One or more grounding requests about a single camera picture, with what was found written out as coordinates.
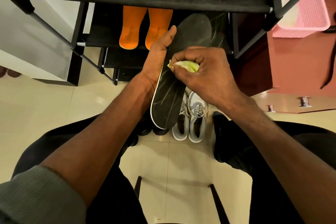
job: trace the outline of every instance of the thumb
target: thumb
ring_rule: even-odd
[[[191,80],[193,79],[193,73],[190,73],[184,67],[179,65],[172,65],[170,70],[175,74],[175,77],[183,82],[185,85],[189,85]]]

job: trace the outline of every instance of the pair of sneakers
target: pair of sneakers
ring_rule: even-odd
[[[189,137],[193,143],[199,143],[205,136],[206,103],[195,92],[187,97],[184,93],[177,123],[172,128],[173,136],[178,141]]]

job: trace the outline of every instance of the ribbed sleeve cuff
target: ribbed sleeve cuff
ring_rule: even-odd
[[[0,211],[19,224],[85,223],[86,218],[81,196],[40,166],[0,184]]]

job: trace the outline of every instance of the pant leg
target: pant leg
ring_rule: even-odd
[[[217,139],[222,141],[221,144],[216,143],[221,149],[218,147],[216,149],[215,146],[220,160],[252,176],[250,223],[304,223],[280,182],[248,136],[233,121],[214,117],[214,123],[216,141]],[[282,121],[276,123],[308,150],[336,168],[335,133],[304,124]]]
[[[65,125],[44,134],[23,152],[12,178],[39,165],[58,147],[90,125],[96,117]],[[119,168],[120,158],[127,147],[126,142],[97,196],[87,209],[87,223],[147,223],[132,185]]]

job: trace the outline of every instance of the tile floor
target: tile floor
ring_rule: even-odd
[[[85,52],[97,61],[98,48]],[[21,153],[43,133],[101,113],[125,85],[112,85],[85,62],[79,87],[48,85],[26,76],[1,78],[0,182],[10,179]],[[336,131],[336,111],[271,117]],[[213,140],[209,118],[202,143],[176,141],[171,132],[160,137],[150,133],[126,151],[120,167],[133,186],[139,175],[143,177],[140,202],[149,223],[219,223],[210,183],[216,186],[230,223],[248,223],[252,180],[214,160]]]

